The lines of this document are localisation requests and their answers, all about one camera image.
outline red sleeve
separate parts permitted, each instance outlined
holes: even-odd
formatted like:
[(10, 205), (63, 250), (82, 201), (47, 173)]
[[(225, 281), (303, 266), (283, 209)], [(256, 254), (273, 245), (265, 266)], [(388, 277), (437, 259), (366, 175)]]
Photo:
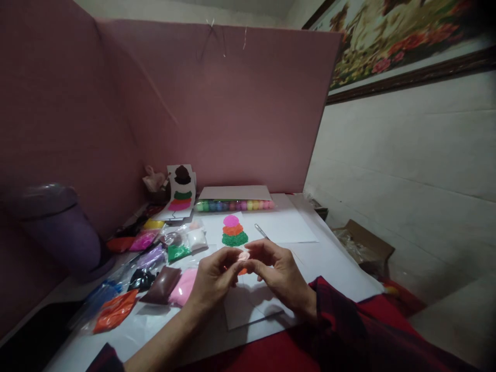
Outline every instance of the red sleeve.
[(112, 346), (105, 344), (86, 372), (125, 372)]
[(415, 332), (365, 314), (321, 276), (310, 287), (317, 293), (321, 370), (478, 371)]

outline metal tool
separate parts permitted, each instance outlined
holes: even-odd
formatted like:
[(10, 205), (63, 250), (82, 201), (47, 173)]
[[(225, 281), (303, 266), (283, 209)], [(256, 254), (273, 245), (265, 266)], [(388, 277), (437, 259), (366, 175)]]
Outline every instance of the metal tool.
[(265, 232), (260, 228), (260, 226), (258, 226), (258, 224), (255, 224), (255, 228), (258, 230), (259, 233), (262, 234), (262, 236), (264, 238), (266, 238), (267, 240), (270, 240), (269, 237), (265, 234)]

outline pink circle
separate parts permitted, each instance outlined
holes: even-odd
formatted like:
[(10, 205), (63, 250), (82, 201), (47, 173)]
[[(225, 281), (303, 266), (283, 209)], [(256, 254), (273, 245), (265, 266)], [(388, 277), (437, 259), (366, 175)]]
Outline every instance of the pink circle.
[(226, 225), (227, 227), (235, 227), (238, 226), (238, 224), (239, 219), (235, 215), (230, 214), (224, 219), (224, 225)]

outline green clay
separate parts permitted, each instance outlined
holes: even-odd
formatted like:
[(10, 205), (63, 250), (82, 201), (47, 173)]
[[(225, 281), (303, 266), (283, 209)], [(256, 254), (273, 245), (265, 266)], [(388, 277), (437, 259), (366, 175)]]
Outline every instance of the green clay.
[(191, 191), (188, 191), (187, 193), (180, 193), (179, 191), (176, 191), (174, 193), (174, 199), (177, 199), (177, 200), (186, 200), (186, 199), (189, 199), (191, 198)]
[(167, 248), (167, 254), (169, 256), (169, 262), (177, 261), (180, 258), (189, 256), (191, 251), (186, 248), (184, 245), (177, 246), (174, 244), (169, 245)]
[(226, 246), (240, 246), (248, 243), (248, 235), (244, 231), (235, 236), (222, 234), (222, 243)]

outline pink board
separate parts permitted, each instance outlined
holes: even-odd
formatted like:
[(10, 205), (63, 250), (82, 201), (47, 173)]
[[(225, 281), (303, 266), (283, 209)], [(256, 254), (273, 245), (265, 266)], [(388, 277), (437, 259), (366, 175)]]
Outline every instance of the pink board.
[(191, 164), (199, 190), (303, 190), (341, 34), (97, 24), (145, 163)]
[[(95, 22), (70, 0), (4, 1), (0, 191), (74, 186), (103, 237), (144, 201), (145, 163), (191, 164), (200, 189), (302, 191), (340, 39), (253, 28), (245, 39), (242, 27)], [(2, 336), (66, 273), (0, 222)]]
[[(143, 201), (143, 164), (93, 18), (72, 1), (4, 1), (0, 50), (0, 190), (74, 186), (108, 237)], [(3, 335), (66, 273), (8, 217), (0, 221)]]

